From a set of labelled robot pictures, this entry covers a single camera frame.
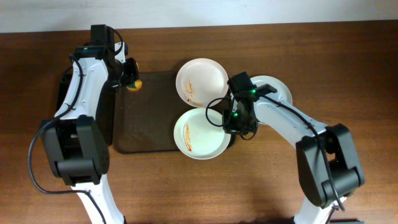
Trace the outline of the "green and yellow sponge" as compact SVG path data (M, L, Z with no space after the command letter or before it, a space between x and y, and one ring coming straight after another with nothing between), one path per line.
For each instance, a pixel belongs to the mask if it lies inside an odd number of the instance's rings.
M131 66L131 71L129 74L129 83L126 85L126 88L129 91L139 91L142 88L142 81L139 79L139 66L137 62L134 62Z

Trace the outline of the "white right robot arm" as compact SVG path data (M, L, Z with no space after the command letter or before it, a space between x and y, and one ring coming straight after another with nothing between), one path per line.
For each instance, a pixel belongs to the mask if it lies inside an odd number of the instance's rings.
M223 111L228 134L252 139L264 123L295 149L298 178L305 195L299 212L283 223L330 223L343 201L364 184L364 172L353 137L343 124L329 126L277 100L270 84L234 82L228 87L231 107Z

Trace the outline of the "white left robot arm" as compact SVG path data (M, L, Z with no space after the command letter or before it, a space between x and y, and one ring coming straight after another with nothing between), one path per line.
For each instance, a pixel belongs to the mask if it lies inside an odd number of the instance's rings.
M55 116L34 136L43 142L53 175L68 186L66 194L79 196L92 223L126 222L107 173L116 92L141 87L137 63L127 54L124 41L77 48L61 81Z

